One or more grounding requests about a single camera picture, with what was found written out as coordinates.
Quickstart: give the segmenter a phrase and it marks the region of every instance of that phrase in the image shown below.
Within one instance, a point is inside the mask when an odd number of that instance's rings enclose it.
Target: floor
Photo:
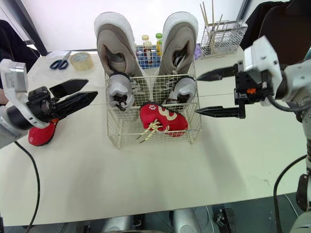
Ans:
[[[293,207],[300,215],[302,211],[295,202],[295,193],[287,195],[291,200]],[[278,197],[281,224],[285,233],[289,232],[291,226],[296,220],[296,215],[290,202],[282,195]],[[233,208],[236,223],[239,228],[239,233],[276,233],[275,217],[272,198],[262,198],[256,200],[246,200],[233,203],[224,204],[225,208]],[[215,206],[209,206],[209,213],[212,215],[208,217],[207,210],[204,206],[194,208],[195,214],[198,218],[202,233],[219,233],[218,225],[213,222],[211,225],[211,218],[213,217],[213,209]],[[104,219],[93,221],[81,221],[59,224],[46,224],[34,226],[31,233],[80,233],[83,232],[84,226],[90,225],[91,233],[100,233],[104,224]],[[148,230],[158,230],[163,232],[172,232],[171,222],[169,218],[169,211],[148,213],[145,214],[145,228]],[[23,233],[23,227],[5,227],[5,233]]]

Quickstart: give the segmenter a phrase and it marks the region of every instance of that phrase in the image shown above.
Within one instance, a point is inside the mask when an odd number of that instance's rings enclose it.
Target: white wire basket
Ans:
[[[156,60],[154,60],[154,58],[155,57],[153,57],[153,62],[157,62],[159,56],[156,58]],[[119,149],[125,145],[139,144],[150,133],[146,133],[140,137],[139,140],[137,140],[140,134],[145,131],[139,117],[140,105],[147,101],[154,101],[155,99],[159,98],[159,95],[154,98],[153,93],[158,93],[160,89],[163,88],[164,84],[170,81],[172,85],[170,85],[167,96],[160,96],[161,98],[168,98],[169,93],[174,88],[174,84],[179,79],[188,75],[196,80],[193,62],[187,74],[157,76],[157,70],[157,67],[145,68],[145,77],[130,77],[132,83],[139,83],[141,90],[147,93],[147,95],[134,94],[135,103],[137,104],[136,106],[130,107],[125,111],[121,111],[117,107],[109,106],[107,103],[108,137]],[[108,99],[108,82],[109,77],[106,74],[106,99]],[[181,131],[167,131],[165,133],[154,133],[147,141],[144,142],[144,144],[172,142],[175,140],[188,140],[192,144],[198,133],[202,130],[201,115],[194,112],[195,109],[200,108],[198,92],[196,91],[196,95],[191,103],[164,104],[162,106],[181,113],[188,122],[188,129]]]
[[[243,20],[216,22],[205,26],[201,41],[201,58],[236,53],[247,24]]]

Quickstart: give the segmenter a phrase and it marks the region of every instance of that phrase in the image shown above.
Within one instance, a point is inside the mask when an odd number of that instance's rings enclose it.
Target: plastic bottle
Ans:
[[[155,34],[156,37],[156,53],[158,56],[161,56],[162,54],[162,33]]]
[[[152,56],[151,56],[151,42],[149,41],[148,35],[142,35],[141,39],[144,41],[144,56],[147,57],[148,64],[152,64]]]

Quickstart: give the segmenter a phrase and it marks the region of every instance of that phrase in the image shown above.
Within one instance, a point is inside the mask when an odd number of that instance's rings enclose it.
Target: scissors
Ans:
[[[63,59],[57,60],[50,65],[51,69],[66,69],[68,66],[67,59],[69,58],[72,51],[69,51]]]

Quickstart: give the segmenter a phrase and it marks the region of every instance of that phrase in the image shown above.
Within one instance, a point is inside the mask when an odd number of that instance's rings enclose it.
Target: clear packing tape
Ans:
[[[88,70],[94,66],[89,53],[78,52],[70,56],[70,63],[76,70]]]

